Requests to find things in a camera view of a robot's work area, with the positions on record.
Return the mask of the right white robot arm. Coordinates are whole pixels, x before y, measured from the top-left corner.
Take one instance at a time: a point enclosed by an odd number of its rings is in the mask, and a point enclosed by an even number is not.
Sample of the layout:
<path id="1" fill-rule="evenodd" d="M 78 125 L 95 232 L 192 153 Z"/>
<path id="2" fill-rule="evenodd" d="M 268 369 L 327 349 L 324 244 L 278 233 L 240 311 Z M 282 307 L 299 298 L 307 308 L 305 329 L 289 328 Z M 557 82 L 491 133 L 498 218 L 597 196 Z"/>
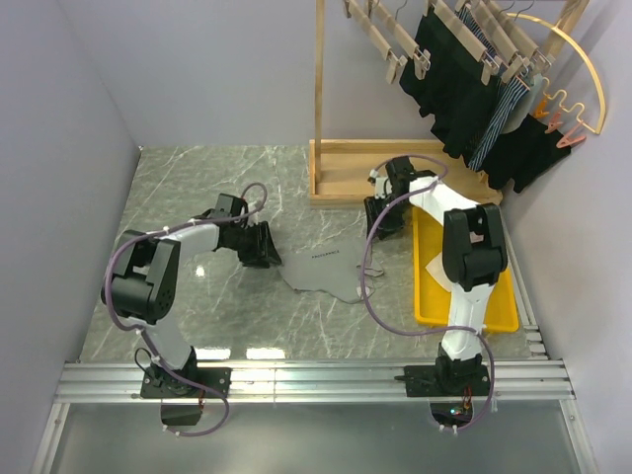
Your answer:
<path id="1" fill-rule="evenodd" d="M 482 331 L 490 296 L 508 266 L 500 208 L 481 204 L 444 182 L 447 167 L 424 155 L 388 159 L 368 174 L 374 194 L 364 201 L 367 234 L 363 255 L 374 239 L 403 228 L 411 205 L 442 227 L 440 263 L 451 283 L 448 323 L 434 363 L 436 386 L 459 393 L 491 373 L 482 362 Z"/>

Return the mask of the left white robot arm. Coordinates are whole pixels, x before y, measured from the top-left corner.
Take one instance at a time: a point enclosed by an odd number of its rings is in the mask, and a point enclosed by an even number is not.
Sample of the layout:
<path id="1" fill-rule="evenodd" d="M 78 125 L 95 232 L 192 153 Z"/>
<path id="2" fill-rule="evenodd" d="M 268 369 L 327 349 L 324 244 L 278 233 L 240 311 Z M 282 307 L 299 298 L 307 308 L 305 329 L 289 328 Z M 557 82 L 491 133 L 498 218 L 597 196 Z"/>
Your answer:
<path id="1" fill-rule="evenodd" d="M 142 338 L 149 353 L 152 384 L 187 397 L 202 387 L 196 350 L 171 315 L 181 264 L 193 257 L 230 250 L 246 268 L 279 266 L 281 257 L 263 206 L 244 196 L 221 194 L 214 207 L 189 221 L 154 232 L 126 231 L 108 263 L 102 301 L 116 326 Z"/>

